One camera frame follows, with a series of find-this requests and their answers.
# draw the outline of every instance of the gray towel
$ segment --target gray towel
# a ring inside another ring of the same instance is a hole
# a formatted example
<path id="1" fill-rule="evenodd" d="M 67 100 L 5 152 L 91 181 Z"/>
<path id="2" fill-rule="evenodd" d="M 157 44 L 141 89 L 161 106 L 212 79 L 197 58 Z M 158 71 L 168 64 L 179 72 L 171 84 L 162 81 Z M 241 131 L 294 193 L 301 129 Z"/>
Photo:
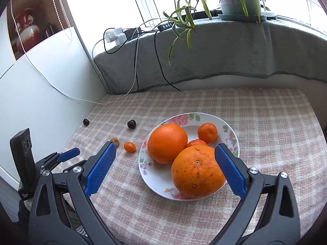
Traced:
<path id="1" fill-rule="evenodd" d="M 261 24 L 236 21 L 196 20 L 192 52 L 185 41 L 175 43 L 168 64 L 168 50 L 175 39 L 172 30 L 157 34 L 157 50 L 163 72 L 175 84 L 217 75 L 268 78 L 292 74 L 327 82 L 327 36 L 282 20 Z M 94 59 L 110 94 L 126 93 L 134 80 L 136 40 L 117 53 L 103 52 Z M 154 35 L 143 35 L 137 60 L 139 91 L 168 85 L 162 77 L 154 50 Z"/>

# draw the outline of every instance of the shelf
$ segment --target shelf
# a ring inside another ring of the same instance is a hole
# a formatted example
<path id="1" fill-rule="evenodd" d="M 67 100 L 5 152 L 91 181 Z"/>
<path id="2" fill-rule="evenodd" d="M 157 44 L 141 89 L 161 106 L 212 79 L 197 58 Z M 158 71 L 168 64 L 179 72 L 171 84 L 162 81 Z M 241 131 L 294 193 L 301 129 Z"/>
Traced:
<path id="1" fill-rule="evenodd" d="M 59 0 L 55 0 L 55 2 L 56 2 L 60 20 L 62 21 L 63 24 L 63 28 L 64 29 L 68 28 Z M 14 17 L 16 17 L 19 13 L 21 13 L 26 8 L 33 9 L 33 13 L 32 13 L 32 16 L 34 18 L 33 24 L 37 25 L 40 29 L 41 41 L 44 40 L 42 34 L 43 31 L 47 29 L 48 23 L 54 25 L 57 31 L 62 30 L 52 0 L 12 0 L 12 11 Z M 7 24 L 8 24 L 10 44 L 12 45 L 13 54 L 15 55 L 15 58 L 17 60 L 21 56 L 21 54 L 17 52 L 17 47 L 14 42 L 17 40 L 18 36 L 17 36 L 17 32 L 15 31 L 15 23 L 11 16 L 10 3 L 7 6 Z"/>

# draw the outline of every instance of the window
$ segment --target window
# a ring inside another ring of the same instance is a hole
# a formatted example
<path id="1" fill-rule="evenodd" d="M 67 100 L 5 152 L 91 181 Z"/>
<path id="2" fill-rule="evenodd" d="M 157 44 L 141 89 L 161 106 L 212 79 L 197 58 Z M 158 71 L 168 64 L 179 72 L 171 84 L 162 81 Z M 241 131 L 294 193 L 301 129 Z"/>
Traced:
<path id="1" fill-rule="evenodd" d="M 265 0 L 265 5 L 275 14 L 310 24 L 307 0 Z"/>
<path id="2" fill-rule="evenodd" d="M 138 27 L 146 20 L 163 17 L 162 11 L 171 14 L 175 10 L 174 0 L 67 0 L 67 2 L 89 53 L 94 44 L 101 39 L 105 29 Z M 207 0 L 210 10 L 218 8 L 218 3 L 218 0 Z M 266 5 L 278 15 L 327 31 L 327 16 L 317 0 L 266 0 Z M 197 11 L 201 10 L 203 6 L 199 2 Z M 148 22 L 146 26 L 152 28 L 159 22 L 160 20 L 154 20 Z"/>
<path id="3" fill-rule="evenodd" d="M 311 25 L 327 32 L 327 15 L 321 6 L 315 3 L 312 3 Z"/>

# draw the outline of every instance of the blue gripper pad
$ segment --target blue gripper pad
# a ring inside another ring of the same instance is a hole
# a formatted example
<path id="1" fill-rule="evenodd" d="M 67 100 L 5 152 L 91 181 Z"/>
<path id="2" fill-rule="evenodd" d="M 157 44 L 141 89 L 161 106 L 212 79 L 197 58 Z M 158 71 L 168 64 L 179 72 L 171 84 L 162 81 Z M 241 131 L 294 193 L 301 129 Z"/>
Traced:
<path id="1" fill-rule="evenodd" d="M 106 146 L 106 148 L 102 147 L 102 149 L 99 151 L 98 154 L 101 154 L 100 156 L 98 154 L 95 156 L 91 156 L 98 157 L 99 159 L 97 160 L 95 165 L 91 167 L 91 170 L 86 176 L 84 193 L 87 198 L 90 198 L 91 194 L 98 192 L 98 189 L 100 188 L 104 177 L 107 175 L 109 168 L 115 160 L 116 146 L 114 143 L 109 142 L 109 145 L 107 143 L 104 145 L 104 147 Z"/>
<path id="2" fill-rule="evenodd" d="M 231 160 L 231 157 L 236 158 L 230 152 L 225 144 L 218 144 L 215 148 L 215 159 L 223 172 L 233 193 L 243 199 L 246 195 L 246 181 L 239 169 Z"/>
<path id="3" fill-rule="evenodd" d="M 59 157 L 58 157 L 58 162 L 65 162 L 67 160 L 70 160 L 72 159 L 73 157 L 76 157 L 80 154 L 80 150 L 75 147 L 71 150 L 68 150 L 67 152 L 65 153 L 60 153 Z"/>

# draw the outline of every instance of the metal screw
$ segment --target metal screw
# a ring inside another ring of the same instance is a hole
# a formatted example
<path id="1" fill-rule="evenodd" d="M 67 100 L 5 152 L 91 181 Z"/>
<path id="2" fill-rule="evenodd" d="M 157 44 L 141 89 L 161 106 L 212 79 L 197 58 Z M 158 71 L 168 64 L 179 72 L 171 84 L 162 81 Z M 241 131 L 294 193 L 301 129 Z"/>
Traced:
<path id="1" fill-rule="evenodd" d="M 79 173 L 79 172 L 81 172 L 81 170 L 82 170 L 82 167 L 80 167 L 80 166 L 73 168 L 73 172 L 75 172 L 75 173 Z"/>
<path id="2" fill-rule="evenodd" d="M 42 176 L 48 176 L 50 174 L 50 171 L 46 169 L 45 171 L 42 172 Z"/>
<path id="3" fill-rule="evenodd" d="M 257 168 L 252 167 L 252 168 L 250 168 L 250 172 L 251 172 L 252 174 L 257 174 L 259 171 L 258 171 Z"/>
<path id="4" fill-rule="evenodd" d="M 286 179 L 288 177 L 288 175 L 286 172 L 281 172 L 281 177 Z"/>

